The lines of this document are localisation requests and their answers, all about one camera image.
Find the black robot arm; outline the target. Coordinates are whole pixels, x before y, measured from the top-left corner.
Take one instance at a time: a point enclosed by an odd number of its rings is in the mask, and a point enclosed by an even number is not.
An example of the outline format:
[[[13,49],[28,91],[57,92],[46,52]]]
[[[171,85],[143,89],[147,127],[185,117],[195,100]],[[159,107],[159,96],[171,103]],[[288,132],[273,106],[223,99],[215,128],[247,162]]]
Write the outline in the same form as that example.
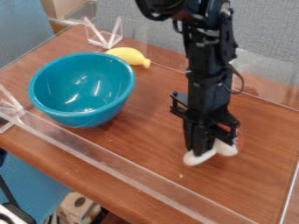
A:
[[[227,145],[237,138],[239,120],[229,113],[232,76],[229,62],[239,47],[233,38],[229,0],[134,0],[144,17],[172,20],[183,36],[188,68],[188,93],[172,94],[171,112],[183,119],[185,147],[201,157],[217,141]]]

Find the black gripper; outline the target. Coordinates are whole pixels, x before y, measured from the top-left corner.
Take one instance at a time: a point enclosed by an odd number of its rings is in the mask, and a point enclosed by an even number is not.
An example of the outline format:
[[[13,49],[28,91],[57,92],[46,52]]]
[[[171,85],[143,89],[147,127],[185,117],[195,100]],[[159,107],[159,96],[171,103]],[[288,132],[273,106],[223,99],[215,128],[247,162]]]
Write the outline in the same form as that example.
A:
[[[188,107],[188,95],[185,93],[173,91],[171,97],[171,112],[183,119],[187,151],[192,150],[196,157],[201,156],[211,150],[215,138],[227,144],[232,144],[240,122],[229,113],[228,107],[221,106],[211,112],[203,113]]]

